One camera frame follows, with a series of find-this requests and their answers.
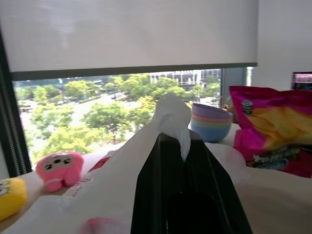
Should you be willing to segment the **dark monitor screen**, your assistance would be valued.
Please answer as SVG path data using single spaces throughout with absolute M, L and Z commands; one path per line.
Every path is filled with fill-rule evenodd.
M 293 72 L 291 89 L 312 91 L 312 72 Z

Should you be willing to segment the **white plastic bag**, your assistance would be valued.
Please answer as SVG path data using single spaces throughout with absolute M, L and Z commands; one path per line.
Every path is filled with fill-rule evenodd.
M 183 185 L 167 203 L 167 234 L 190 234 L 195 192 L 185 170 L 191 109 L 174 94 L 156 104 L 152 121 L 129 139 L 76 195 L 42 196 L 2 234 L 130 234 L 137 177 L 159 134 L 178 140 Z

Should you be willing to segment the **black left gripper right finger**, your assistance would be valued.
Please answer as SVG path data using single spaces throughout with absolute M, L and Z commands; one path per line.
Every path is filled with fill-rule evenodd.
M 190 137 L 185 170 L 197 209 L 189 213 L 190 234 L 253 234 L 229 174 L 198 133 Z

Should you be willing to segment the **blue plastic bowl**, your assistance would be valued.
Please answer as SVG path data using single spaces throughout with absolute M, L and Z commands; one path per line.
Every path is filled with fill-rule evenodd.
M 190 124 L 190 129 L 200 135 L 204 142 L 215 143 L 223 140 L 230 131 L 231 126 L 221 128 L 197 127 Z

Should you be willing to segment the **pink plush toy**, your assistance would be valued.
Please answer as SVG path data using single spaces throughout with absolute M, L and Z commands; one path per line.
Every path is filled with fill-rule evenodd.
M 80 153 L 54 153 L 37 163 L 36 173 L 43 181 L 45 191 L 53 193 L 77 184 L 81 179 L 83 164 L 84 159 Z

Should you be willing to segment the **green plastic bowl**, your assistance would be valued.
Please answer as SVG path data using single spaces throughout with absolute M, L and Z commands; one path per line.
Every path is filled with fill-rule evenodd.
M 200 128 L 230 128 L 231 123 L 227 122 L 227 123 L 211 123 L 211 122 L 204 122 L 204 121 L 198 121 L 195 119 L 191 119 L 190 122 L 191 125 L 195 126 L 195 127 L 200 127 Z

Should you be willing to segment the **pink plastic bowl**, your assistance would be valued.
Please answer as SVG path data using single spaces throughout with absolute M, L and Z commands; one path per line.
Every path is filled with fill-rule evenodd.
M 192 119 L 197 120 L 197 121 L 202 121 L 206 123 L 232 123 L 233 118 L 207 118 L 207 117 L 201 117 L 195 114 L 192 114 Z

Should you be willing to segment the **dark window frame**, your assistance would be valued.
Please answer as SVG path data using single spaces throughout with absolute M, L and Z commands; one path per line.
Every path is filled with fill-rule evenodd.
M 32 172 L 0 29 L 0 144 L 10 177 Z

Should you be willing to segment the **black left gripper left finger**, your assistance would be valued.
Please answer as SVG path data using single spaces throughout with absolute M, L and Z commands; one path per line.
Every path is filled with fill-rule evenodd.
M 183 185 L 178 140 L 159 134 L 136 181 L 130 234 L 167 234 L 167 203 Z

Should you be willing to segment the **pink chip bag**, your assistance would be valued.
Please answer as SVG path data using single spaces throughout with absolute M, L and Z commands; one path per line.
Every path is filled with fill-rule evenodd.
M 230 95 L 246 165 L 312 178 L 312 91 L 231 86 Z

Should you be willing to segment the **purple plastic bowl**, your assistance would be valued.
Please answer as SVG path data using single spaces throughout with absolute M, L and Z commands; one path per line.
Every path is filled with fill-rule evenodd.
M 212 118 L 212 119 L 232 119 L 233 114 L 205 104 L 201 103 L 193 103 L 192 104 L 192 113 L 200 116 L 200 117 L 206 117 L 206 118 Z

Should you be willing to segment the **white roller blind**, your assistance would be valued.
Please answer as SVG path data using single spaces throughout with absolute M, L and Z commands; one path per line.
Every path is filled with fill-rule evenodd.
M 13 72 L 255 63 L 258 0 L 0 0 Z

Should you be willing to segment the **yellow plush toy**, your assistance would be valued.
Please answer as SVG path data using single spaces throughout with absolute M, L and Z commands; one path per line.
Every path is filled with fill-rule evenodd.
M 26 201 L 27 190 L 23 179 L 0 180 L 0 221 L 18 212 Z

